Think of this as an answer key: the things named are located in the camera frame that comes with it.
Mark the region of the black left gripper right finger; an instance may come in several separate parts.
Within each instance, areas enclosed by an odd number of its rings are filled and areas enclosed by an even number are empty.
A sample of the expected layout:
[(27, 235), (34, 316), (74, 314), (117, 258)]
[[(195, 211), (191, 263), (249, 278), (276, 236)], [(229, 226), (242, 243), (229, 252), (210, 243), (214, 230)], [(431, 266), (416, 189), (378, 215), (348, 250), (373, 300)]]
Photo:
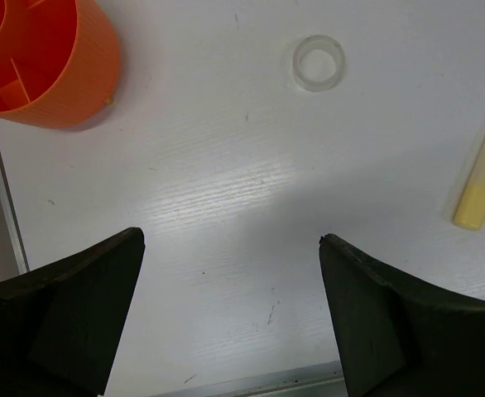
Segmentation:
[(351, 396), (485, 396), (485, 300), (383, 263), (342, 238), (319, 261)]

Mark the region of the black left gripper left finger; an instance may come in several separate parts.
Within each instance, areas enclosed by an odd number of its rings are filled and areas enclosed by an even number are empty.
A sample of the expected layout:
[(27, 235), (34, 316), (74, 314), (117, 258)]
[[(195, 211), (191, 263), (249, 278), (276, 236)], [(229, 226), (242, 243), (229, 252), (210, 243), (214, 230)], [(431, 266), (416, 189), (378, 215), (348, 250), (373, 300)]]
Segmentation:
[(145, 251), (139, 227), (0, 282), (0, 396), (102, 396)]

